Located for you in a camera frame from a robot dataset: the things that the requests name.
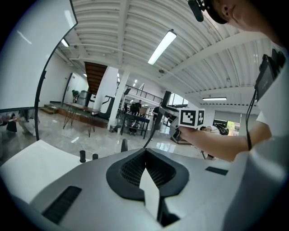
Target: black slot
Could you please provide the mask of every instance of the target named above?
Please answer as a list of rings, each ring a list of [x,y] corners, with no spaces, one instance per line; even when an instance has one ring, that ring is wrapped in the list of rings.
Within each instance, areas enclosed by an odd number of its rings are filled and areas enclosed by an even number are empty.
[[[228,170],[215,168],[215,167],[207,167],[205,170],[211,171],[213,173],[217,173],[217,174],[220,174],[220,175],[223,175],[223,176],[227,175],[227,172],[228,172]]]
[[[74,186],[67,187],[62,194],[56,198],[56,200],[52,202],[52,204],[42,213],[42,215],[53,223],[58,224],[65,216],[80,192],[80,188]]]

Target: white pillar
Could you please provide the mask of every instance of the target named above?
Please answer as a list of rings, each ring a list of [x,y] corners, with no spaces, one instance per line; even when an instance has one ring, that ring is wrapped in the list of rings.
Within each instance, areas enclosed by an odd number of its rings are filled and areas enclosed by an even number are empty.
[[[107,67],[94,100],[94,109],[100,110],[100,107],[106,95],[114,97],[117,89],[117,73],[117,68]]]
[[[123,95],[123,90],[125,89],[126,82],[127,82],[127,79],[129,77],[130,73],[131,73],[130,68],[126,67],[125,72],[124,72],[124,74],[123,74],[123,76],[121,78],[121,82],[119,83],[116,97],[114,99],[114,103],[113,103],[113,106],[112,106],[112,112],[110,114],[109,122],[108,122],[108,125],[107,125],[107,129],[108,130],[110,128],[110,125],[112,125],[112,126],[116,125],[117,110],[118,110],[119,104],[121,102],[121,97]]]

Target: whiteboard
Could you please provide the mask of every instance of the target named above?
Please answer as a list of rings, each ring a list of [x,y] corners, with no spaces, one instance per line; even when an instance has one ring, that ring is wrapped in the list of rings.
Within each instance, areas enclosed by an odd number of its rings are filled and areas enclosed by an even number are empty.
[[[26,11],[0,53],[0,110],[34,107],[44,68],[76,24],[70,0],[38,0]]]

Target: ceiling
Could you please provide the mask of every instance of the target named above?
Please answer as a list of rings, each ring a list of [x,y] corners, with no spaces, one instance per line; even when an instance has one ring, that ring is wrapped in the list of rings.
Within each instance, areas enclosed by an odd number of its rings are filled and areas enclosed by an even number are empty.
[[[113,66],[153,81],[198,107],[246,113],[263,54],[264,35],[197,22],[187,0],[73,0],[78,25],[59,49],[84,70],[84,61]],[[177,38],[154,65],[147,62],[168,30]],[[227,97],[204,104],[203,97]],[[259,113],[257,107],[253,114]]]

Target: cable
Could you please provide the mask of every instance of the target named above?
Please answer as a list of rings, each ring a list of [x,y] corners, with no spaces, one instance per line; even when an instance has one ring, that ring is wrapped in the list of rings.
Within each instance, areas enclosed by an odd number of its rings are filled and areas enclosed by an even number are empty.
[[[251,150],[251,148],[252,148],[252,142],[251,142],[250,134],[249,134],[249,131],[248,131],[248,121],[249,121],[249,116],[250,116],[250,113],[251,113],[253,105],[254,105],[254,101],[255,101],[255,98],[256,98],[256,93],[257,93],[257,90],[255,90],[255,92],[254,92],[253,98],[252,98],[252,100],[250,102],[250,105],[249,105],[249,108],[248,108],[248,111],[247,111],[247,114],[246,114],[246,133],[247,133],[247,142],[248,142],[249,150]]]
[[[156,131],[158,124],[161,122],[162,116],[163,115],[161,113],[158,113],[158,116],[155,119],[155,123],[154,123],[154,130],[151,133],[151,135],[149,136],[149,140],[145,143],[144,148],[146,148],[146,146],[148,146],[149,142],[151,141],[152,137],[154,136],[154,132]]]

